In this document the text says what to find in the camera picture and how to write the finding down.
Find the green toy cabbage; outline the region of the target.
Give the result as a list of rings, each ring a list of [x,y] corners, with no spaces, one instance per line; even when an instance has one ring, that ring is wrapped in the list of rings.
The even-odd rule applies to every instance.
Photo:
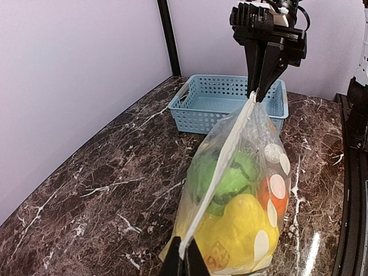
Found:
[[[193,159],[187,172],[187,184],[191,199],[197,204],[205,195],[211,182],[220,151],[200,154]],[[233,161],[224,171],[214,196],[207,207],[207,212],[222,216],[225,206],[238,194],[256,194],[259,184],[259,165],[254,155],[238,151]]]

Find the clear dotted zip top bag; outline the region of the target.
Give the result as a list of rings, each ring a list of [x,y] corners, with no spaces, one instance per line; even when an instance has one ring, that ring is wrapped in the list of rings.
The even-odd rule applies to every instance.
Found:
[[[187,171],[161,275],[262,275],[288,206],[291,165],[252,92],[220,119]]]

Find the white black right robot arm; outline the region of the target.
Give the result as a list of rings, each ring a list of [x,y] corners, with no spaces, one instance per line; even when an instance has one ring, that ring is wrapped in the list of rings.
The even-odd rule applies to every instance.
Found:
[[[350,79],[367,83],[366,1],[240,1],[229,23],[258,102],[282,75],[293,91],[322,97]]]

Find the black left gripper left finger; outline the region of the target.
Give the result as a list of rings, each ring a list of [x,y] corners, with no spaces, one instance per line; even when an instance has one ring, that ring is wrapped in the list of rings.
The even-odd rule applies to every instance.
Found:
[[[183,276],[183,260],[179,257],[179,245],[181,238],[179,236],[173,237],[170,247],[168,249],[163,266],[160,270],[160,276]]]

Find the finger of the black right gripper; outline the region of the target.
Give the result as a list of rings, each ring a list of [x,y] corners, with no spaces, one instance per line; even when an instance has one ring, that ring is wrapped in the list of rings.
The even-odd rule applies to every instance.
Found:
[[[257,99],[264,99],[265,92],[260,86],[262,76],[263,60],[266,50],[266,42],[261,40],[246,40],[244,45],[247,70],[248,70],[248,90],[247,96],[251,92],[257,92]]]
[[[288,63],[288,55],[283,45],[266,46],[261,58],[261,68],[257,80],[257,102],[264,100],[269,88],[287,69]]]

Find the yellow toy pepper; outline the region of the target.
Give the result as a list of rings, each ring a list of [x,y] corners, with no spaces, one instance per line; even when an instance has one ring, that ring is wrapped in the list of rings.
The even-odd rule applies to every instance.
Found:
[[[278,213],[251,194],[239,194],[223,216],[205,214],[194,238],[207,269],[214,275],[253,273],[271,264],[278,244]]]

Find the light blue perforated basket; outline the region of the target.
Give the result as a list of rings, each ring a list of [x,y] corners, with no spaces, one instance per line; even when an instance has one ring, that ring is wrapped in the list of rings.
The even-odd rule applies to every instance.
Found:
[[[180,132],[206,135],[219,119],[242,107],[247,100],[246,76],[192,75],[168,104]],[[262,101],[276,130],[289,116],[284,81],[276,80]]]

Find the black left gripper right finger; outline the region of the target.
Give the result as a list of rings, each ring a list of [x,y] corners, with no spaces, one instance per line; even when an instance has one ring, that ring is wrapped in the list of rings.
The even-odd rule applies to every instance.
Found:
[[[184,275],[210,276],[196,241],[193,239],[185,251]]]

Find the orange green toy mango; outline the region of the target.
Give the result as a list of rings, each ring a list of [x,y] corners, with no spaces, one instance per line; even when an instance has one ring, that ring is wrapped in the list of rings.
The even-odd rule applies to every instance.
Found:
[[[278,217],[281,217],[286,212],[288,198],[285,181],[279,174],[265,177],[261,181],[257,191],[257,199],[264,210],[267,210],[268,201],[271,200]]]

